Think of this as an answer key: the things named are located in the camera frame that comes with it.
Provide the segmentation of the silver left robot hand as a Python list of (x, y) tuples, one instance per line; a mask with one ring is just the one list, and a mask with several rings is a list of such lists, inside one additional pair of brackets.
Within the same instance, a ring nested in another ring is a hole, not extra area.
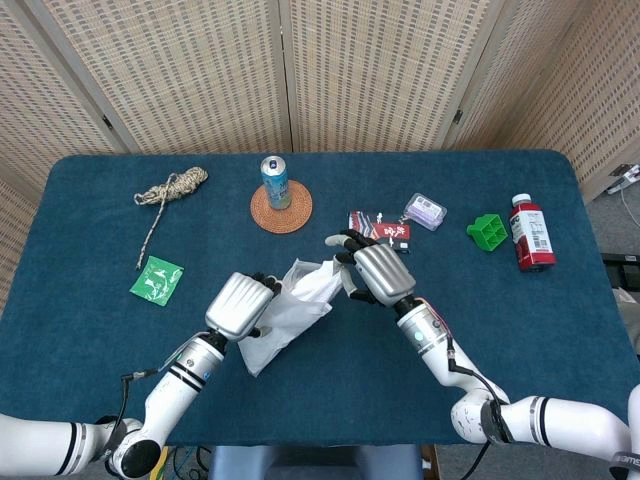
[(207, 308), (205, 323), (228, 340), (240, 341), (250, 335), (281, 288), (273, 275), (234, 272)]

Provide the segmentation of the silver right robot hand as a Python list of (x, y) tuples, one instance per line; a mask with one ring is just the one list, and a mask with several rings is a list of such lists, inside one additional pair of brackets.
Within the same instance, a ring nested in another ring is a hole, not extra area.
[(333, 270), (351, 300), (393, 307), (414, 293), (416, 281), (398, 254), (353, 229), (325, 238), (329, 247), (342, 247), (333, 257)]

